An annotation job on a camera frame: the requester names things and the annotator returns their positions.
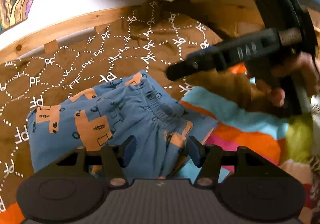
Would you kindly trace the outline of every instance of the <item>black wheel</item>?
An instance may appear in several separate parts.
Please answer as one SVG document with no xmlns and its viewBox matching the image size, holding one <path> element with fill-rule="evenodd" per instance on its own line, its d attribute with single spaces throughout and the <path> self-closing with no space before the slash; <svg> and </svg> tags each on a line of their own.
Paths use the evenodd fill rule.
<svg viewBox="0 0 320 224">
<path fill-rule="evenodd" d="M 162 94 L 161 94 L 160 92 L 157 92 L 157 93 L 156 93 L 156 97 L 157 97 L 157 99 L 161 99 Z"/>
<path fill-rule="evenodd" d="M 94 106 L 93 108 L 90 109 L 92 112 L 97 112 L 98 111 L 98 107 Z"/>
<path fill-rule="evenodd" d="M 32 129 L 32 132 L 36 132 L 36 122 L 33 122 L 33 129 Z"/>
<path fill-rule="evenodd" d="M 73 132 L 73 133 L 72 133 L 72 137 L 73 137 L 74 139 L 79 139 L 79 138 L 80 138 L 80 135 L 79 135 L 78 132 Z"/>
</svg>

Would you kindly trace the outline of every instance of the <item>finger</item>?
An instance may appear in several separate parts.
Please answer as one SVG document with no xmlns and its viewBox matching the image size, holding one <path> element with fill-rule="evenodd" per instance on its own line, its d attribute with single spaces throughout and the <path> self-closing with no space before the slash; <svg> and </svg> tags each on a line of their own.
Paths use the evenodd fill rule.
<svg viewBox="0 0 320 224">
<path fill-rule="evenodd" d="M 292 74 L 292 72 L 301 69 L 308 63 L 310 55 L 301 52 L 299 55 L 287 58 L 282 65 L 275 66 L 271 72 L 274 77 L 282 78 Z"/>
<path fill-rule="evenodd" d="M 272 104 L 279 108 L 284 105 L 284 98 L 285 93 L 281 88 L 273 89 L 269 94 L 269 99 L 271 100 Z"/>
<path fill-rule="evenodd" d="M 319 92 L 319 73 L 310 57 L 306 65 L 301 69 L 304 79 L 304 85 L 308 96 L 315 95 Z"/>
<path fill-rule="evenodd" d="M 264 92 L 265 94 L 271 93 L 271 87 L 263 80 L 256 80 L 256 86 L 258 90 Z"/>
</svg>

